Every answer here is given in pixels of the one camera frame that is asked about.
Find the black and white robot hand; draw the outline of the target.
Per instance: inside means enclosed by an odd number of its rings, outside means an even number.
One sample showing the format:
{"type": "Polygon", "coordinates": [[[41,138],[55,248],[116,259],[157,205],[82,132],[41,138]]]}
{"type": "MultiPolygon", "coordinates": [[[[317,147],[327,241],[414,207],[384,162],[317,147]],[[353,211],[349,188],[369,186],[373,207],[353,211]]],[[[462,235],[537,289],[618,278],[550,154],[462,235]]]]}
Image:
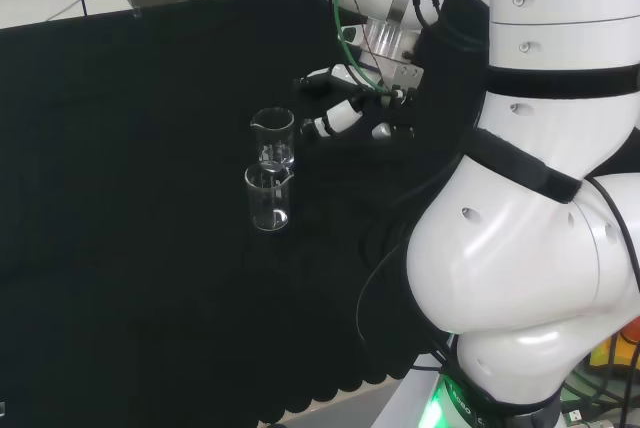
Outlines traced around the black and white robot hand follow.
{"type": "Polygon", "coordinates": [[[345,97],[323,113],[305,119],[301,134],[308,140],[390,140],[415,135],[414,87],[395,84],[377,91],[355,68],[336,64],[294,82],[296,91],[314,101],[342,92],[345,97]]]}

